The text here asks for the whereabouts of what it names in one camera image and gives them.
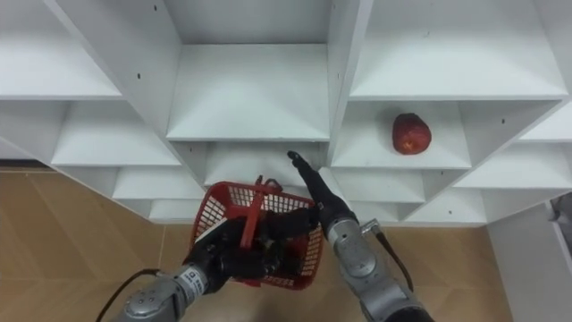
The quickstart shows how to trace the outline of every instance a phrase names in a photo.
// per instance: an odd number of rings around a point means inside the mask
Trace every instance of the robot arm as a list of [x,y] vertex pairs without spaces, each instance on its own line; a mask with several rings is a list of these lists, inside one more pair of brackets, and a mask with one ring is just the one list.
[[133,294],[114,322],[176,322],[208,286],[201,268],[185,265],[173,275],[160,275]]
[[288,157],[320,209],[324,235],[333,246],[341,274],[359,299],[367,321],[433,322],[413,293],[391,277],[369,247],[363,233],[370,230],[384,242],[377,222],[370,222],[362,229],[356,215],[330,191],[316,170],[296,152],[289,152]]

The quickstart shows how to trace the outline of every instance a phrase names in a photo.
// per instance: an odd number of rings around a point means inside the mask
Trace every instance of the label sticker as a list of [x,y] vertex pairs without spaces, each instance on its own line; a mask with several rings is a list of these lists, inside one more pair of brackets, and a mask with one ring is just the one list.
[[181,274],[181,280],[188,286],[183,287],[188,298],[196,299],[205,292],[206,283],[201,278],[201,273],[194,267],[187,268]]

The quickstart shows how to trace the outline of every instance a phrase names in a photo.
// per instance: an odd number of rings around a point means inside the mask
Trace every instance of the cable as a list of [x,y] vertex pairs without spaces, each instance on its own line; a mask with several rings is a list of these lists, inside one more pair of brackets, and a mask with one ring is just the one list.
[[401,261],[400,257],[397,256],[397,254],[395,253],[395,250],[393,250],[393,247],[390,245],[390,242],[387,240],[387,237],[385,237],[385,234],[383,234],[382,231],[377,231],[374,234],[375,238],[377,238],[377,241],[379,241],[382,244],[387,253],[390,254],[391,258],[393,258],[393,261],[395,261],[397,266],[400,268],[401,273],[403,273],[403,276],[405,276],[405,280],[408,283],[409,290],[413,292],[413,280],[411,279],[411,275],[409,274],[408,269]]
[[102,319],[104,318],[105,313],[107,312],[107,310],[109,309],[109,307],[111,307],[112,304],[114,304],[115,299],[117,299],[117,297],[119,296],[119,294],[121,294],[121,292],[123,291],[123,289],[125,287],[127,287],[127,285],[131,284],[131,282],[133,282],[135,279],[137,279],[140,276],[143,275],[153,275],[153,276],[157,276],[157,273],[159,273],[161,270],[159,269],[153,269],[153,268],[144,268],[141,269],[140,271],[138,271],[137,273],[133,274],[130,278],[128,278],[127,280],[125,280],[125,282],[123,282],[123,284],[121,284],[121,286],[119,286],[119,288],[115,291],[114,295],[112,295],[109,300],[107,300],[107,303],[104,305],[104,307],[101,309],[101,312],[99,312],[99,315],[96,318],[96,322],[101,322]]

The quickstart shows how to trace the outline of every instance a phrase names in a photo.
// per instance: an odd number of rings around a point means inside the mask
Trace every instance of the white shelving unit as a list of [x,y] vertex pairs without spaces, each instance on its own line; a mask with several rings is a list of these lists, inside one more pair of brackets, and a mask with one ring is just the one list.
[[[288,150],[384,225],[487,225],[572,191],[572,5],[256,4],[3,1],[0,140],[161,223],[220,181],[307,196]],[[424,153],[394,150],[401,113]]]

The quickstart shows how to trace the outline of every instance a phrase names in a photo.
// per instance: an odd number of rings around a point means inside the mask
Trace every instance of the apple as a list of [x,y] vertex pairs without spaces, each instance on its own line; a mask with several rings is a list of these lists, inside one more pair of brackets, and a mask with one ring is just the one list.
[[402,155],[416,155],[431,143],[431,130],[414,113],[399,114],[393,121],[393,147]]

